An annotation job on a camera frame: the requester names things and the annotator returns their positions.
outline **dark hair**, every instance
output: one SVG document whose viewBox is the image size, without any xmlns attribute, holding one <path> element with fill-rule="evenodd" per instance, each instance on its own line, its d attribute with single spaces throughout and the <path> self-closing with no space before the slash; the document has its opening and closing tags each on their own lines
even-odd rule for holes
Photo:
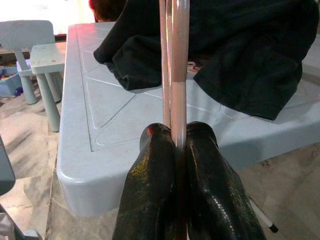
<svg viewBox="0 0 320 240">
<path fill-rule="evenodd" d="M 89 0 L 90 8 L 97 19 L 112 22 L 118 19 L 125 4 L 126 0 Z"/>
</svg>

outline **marble floor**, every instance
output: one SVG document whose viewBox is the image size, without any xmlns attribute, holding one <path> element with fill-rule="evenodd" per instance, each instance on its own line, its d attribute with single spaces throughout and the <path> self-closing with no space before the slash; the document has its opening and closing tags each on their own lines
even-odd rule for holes
<svg viewBox="0 0 320 240">
<path fill-rule="evenodd" d="M 23 96 L 0 100 L 0 134 L 17 181 L 0 203 L 23 230 L 47 240 L 110 240 L 117 209 L 99 217 L 69 210 L 55 173 L 58 133 L 48 127 L 44 105 Z M 268 240 L 320 240 L 320 143 L 239 171 L 250 196 L 279 227 Z"/>
</svg>

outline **plastic container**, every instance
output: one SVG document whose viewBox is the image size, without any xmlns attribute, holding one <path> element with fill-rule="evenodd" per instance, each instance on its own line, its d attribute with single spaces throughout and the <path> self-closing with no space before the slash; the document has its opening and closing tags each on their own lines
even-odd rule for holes
<svg viewBox="0 0 320 240">
<path fill-rule="evenodd" d="M 3 70 L 6 71 L 6 74 L 14 74 L 9 78 L 2 80 L 0 79 L 0 98 L 9 98 L 16 95 L 16 89 L 21 88 L 21 79 L 18 74 L 18 70 L 14 66 L 3 67 L 0 66 L 0 75 Z"/>
</svg>

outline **plastic table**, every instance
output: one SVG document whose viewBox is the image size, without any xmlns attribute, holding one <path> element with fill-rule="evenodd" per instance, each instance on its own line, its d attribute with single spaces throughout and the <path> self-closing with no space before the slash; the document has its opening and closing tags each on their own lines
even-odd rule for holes
<svg viewBox="0 0 320 240">
<path fill-rule="evenodd" d="M 56 170 L 65 200 L 78 216 L 97 216 L 119 206 L 143 129 L 163 120 L 161 88 L 126 91 L 95 61 L 93 51 L 112 26 L 73 25 L 67 35 Z M 222 154 L 237 170 L 319 142 L 319 63 L 317 36 L 304 61 L 310 67 L 304 76 L 308 81 L 301 81 L 275 121 L 219 104 L 189 76 L 187 121 L 212 126 Z"/>
<path fill-rule="evenodd" d="M 62 79 L 58 74 L 65 69 L 65 58 L 66 44 L 64 42 L 35 45 L 30 54 L 32 73 L 36 75 L 44 108 L 53 132 L 58 132 L 60 126 L 60 115 L 55 102 L 61 100 Z"/>
</svg>

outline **black tip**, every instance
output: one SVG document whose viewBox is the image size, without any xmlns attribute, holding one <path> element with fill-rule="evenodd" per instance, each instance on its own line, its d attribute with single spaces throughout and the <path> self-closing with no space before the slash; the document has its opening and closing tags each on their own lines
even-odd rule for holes
<svg viewBox="0 0 320 240">
<path fill-rule="evenodd" d="M 270 228 L 270 230 L 271 230 L 273 233 L 277 233 L 277 232 L 279 231 L 279 229 L 277 228 L 277 226 L 274 225 L 274 224 L 272 224 L 272 226 L 269 227 L 269 228 Z"/>
</svg>

